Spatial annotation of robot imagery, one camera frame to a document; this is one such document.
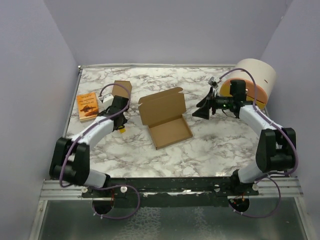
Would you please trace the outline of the brown cardboard box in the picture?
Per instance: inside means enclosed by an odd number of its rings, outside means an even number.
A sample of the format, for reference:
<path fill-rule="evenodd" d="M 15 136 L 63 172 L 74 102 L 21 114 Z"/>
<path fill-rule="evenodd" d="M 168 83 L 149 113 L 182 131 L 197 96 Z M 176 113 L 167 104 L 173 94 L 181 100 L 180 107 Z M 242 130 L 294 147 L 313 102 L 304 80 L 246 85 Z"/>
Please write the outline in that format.
<path fill-rule="evenodd" d="M 138 104 L 141 122 L 147 126 L 156 150 L 193 137 L 184 118 L 187 109 L 183 88 L 174 87 L 141 97 Z"/>

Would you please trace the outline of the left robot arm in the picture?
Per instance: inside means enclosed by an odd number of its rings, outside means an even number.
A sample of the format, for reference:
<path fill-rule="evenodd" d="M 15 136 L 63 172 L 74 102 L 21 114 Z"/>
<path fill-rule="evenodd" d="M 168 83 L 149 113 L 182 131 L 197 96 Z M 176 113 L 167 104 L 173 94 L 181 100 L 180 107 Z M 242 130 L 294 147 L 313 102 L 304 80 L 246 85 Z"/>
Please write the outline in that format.
<path fill-rule="evenodd" d="M 128 110 L 130 100 L 114 96 L 112 103 L 100 112 L 96 119 L 72 138 L 60 137 L 54 148 L 49 175 L 59 180 L 64 188 L 70 185 L 93 187 L 97 196 L 106 197 L 111 190 L 107 182 L 110 176 L 90 167 L 90 150 L 106 135 L 123 129 L 127 123 L 124 112 Z"/>

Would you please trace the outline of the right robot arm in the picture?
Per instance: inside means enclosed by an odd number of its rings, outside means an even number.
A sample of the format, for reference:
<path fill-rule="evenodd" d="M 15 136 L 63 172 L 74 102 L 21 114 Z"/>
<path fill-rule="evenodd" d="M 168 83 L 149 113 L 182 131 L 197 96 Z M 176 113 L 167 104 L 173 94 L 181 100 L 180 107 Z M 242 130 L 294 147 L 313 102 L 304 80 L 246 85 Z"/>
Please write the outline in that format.
<path fill-rule="evenodd" d="M 295 170 L 297 163 L 296 132 L 274 123 L 252 101 L 246 99 L 246 82 L 236 79 L 230 82 L 230 96 L 216 94 L 218 83 L 212 77 L 208 81 L 208 94 L 196 105 L 193 117 L 206 119 L 217 110 L 229 110 L 244 121 L 258 135 L 255 161 L 235 170 L 230 179 L 230 191 L 240 196 L 256 180 L 272 174 L 286 175 Z"/>

